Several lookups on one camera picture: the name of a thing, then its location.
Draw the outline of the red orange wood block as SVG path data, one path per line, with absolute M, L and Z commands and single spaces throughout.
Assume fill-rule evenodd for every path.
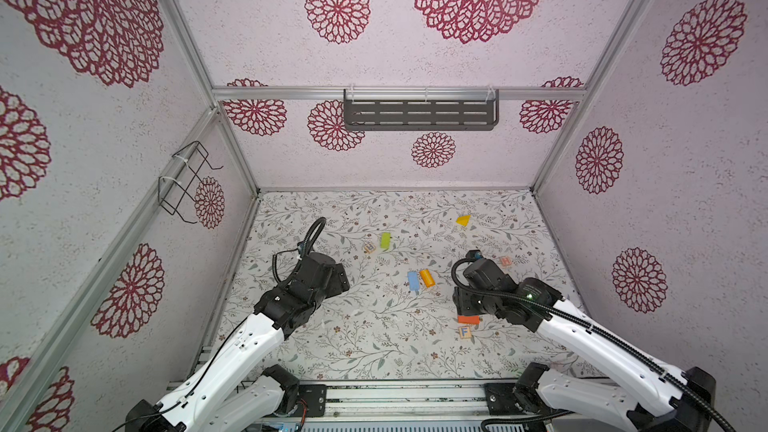
M 481 323 L 482 319 L 479 316 L 463 316 L 463 315 L 459 315 L 457 317 L 457 321 L 460 324 L 463 324 L 463 325 L 473 325 L 473 326 L 476 326 L 476 325 L 479 325 Z

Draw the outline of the orange yellow wood block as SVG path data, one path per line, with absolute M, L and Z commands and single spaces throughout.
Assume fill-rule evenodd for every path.
M 436 285 L 436 282 L 428 269 L 422 269 L 419 272 L 419 277 L 425 288 L 432 288 Z

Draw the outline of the light blue wood block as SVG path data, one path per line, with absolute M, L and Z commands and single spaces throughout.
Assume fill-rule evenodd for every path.
M 409 271 L 407 274 L 409 291 L 415 295 L 420 293 L 421 280 L 418 272 Z

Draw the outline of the green wood block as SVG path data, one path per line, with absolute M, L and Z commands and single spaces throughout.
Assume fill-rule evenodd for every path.
M 391 248 L 391 233 L 383 232 L 380 239 L 380 248 L 382 250 L 389 250 Z

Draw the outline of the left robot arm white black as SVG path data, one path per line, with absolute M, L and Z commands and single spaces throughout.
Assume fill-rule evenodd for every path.
M 283 282 L 262 295 L 254 312 L 233 330 L 197 372 L 155 403 L 138 402 L 119 431 L 243 431 L 257 420 L 288 416 L 307 407 L 299 379 L 279 365 L 265 369 L 245 391 L 235 393 L 248 374 L 322 302 L 350 288 L 344 266 L 311 252 Z

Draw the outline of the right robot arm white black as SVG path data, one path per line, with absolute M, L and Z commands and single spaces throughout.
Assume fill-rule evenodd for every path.
M 471 250 L 450 271 L 461 315 L 489 315 L 553 340 L 596 367 L 608 383 L 571 378 L 532 362 L 480 427 L 515 425 L 543 431 L 547 423 L 580 415 L 621 431 L 706 431 L 733 425 L 715 408 L 716 380 L 699 367 L 682 370 L 641 351 L 541 280 L 514 281 Z

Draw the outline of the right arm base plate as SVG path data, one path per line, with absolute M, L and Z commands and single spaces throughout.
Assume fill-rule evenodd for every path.
M 490 416 L 509 416 L 523 413 L 515 396 L 515 382 L 486 382 L 483 384 Z

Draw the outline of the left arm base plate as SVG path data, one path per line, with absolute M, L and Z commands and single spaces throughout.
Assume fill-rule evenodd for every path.
M 328 387 L 325 384 L 300 383 L 288 392 L 287 413 L 289 417 L 301 419 L 325 416 Z

